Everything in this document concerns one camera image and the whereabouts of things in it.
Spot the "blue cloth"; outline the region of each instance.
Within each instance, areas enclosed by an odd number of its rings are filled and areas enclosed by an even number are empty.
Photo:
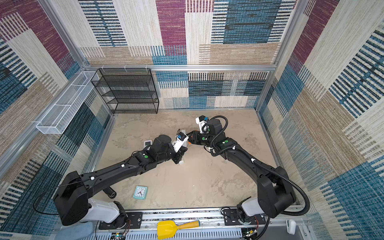
[[[79,240],[94,234],[95,226],[92,222],[77,224],[73,227],[66,227],[59,231],[55,240]]]

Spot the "white plug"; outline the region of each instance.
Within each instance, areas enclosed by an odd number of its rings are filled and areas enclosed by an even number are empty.
[[[290,234],[290,235],[294,235],[295,232],[296,232],[296,222],[292,219],[287,219],[286,221],[286,225],[287,225],[287,232]]]

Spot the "red wire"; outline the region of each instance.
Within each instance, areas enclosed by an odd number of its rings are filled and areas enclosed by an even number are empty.
[[[125,234],[125,231],[126,231],[127,229],[128,229],[128,232],[129,232],[129,230],[131,229],[131,220],[128,219],[128,221],[129,221],[129,224],[128,224],[128,226],[125,228],[124,232],[122,233],[123,235]]]
[[[257,222],[257,226],[256,226],[256,230],[259,228],[259,221],[257,220],[256,216],[255,216],[255,220]]]

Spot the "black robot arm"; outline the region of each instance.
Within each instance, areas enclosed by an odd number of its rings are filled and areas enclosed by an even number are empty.
[[[224,118],[227,121],[223,116],[213,117],[210,120],[205,116],[200,116],[199,120],[196,119],[196,122],[200,122],[199,125],[202,127],[200,131],[192,131],[187,134],[189,142],[209,146],[213,156],[221,155],[247,173],[257,184],[258,203],[267,216],[274,218],[280,213],[287,215],[305,214],[309,210],[309,199],[295,183],[289,180],[285,169],[282,167],[274,168],[261,162],[242,149],[235,140],[226,137],[224,130],[227,122],[223,128],[218,118]],[[293,188],[296,188],[303,195],[306,202],[305,208],[300,212],[285,211],[296,201]],[[247,220],[247,216],[242,212],[239,205],[238,215],[242,221]]]
[[[109,186],[129,177],[143,174],[157,166],[157,164],[172,159],[179,163],[186,147],[181,146],[187,141],[187,136],[180,132],[177,140],[171,143],[167,135],[160,135],[153,141],[153,145],[133,153],[122,162],[101,170],[79,175],[76,171],[69,173],[63,180],[53,201],[63,225],[71,225],[81,220],[91,207],[88,199]],[[116,226],[125,223],[125,212],[121,213],[121,221]]]

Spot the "patterned carpet wall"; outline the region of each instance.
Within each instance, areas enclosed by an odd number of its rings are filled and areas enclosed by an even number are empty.
[[[36,213],[33,201],[69,172],[84,173],[109,119],[103,100],[92,90],[62,135],[36,136],[0,181],[0,239],[48,239],[59,218]],[[40,211],[57,213],[53,193],[41,200]]]
[[[152,72],[159,109],[254,108],[268,72]]]
[[[0,0],[0,155],[78,69],[37,0]]]
[[[296,0],[52,0],[91,65],[271,64]]]
[[[381,0],[310,0],[260,110],[318,239],[384,238],[383,21]]]

